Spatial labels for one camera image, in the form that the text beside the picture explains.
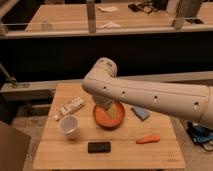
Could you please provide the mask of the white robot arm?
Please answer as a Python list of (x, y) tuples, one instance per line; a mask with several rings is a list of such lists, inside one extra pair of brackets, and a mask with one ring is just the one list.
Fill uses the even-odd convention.
[(104, 108), (120, 101), (213, 129), (212, 86), (120, 79), (116, 63), (102, 57), (84, 77), (82, 88)]

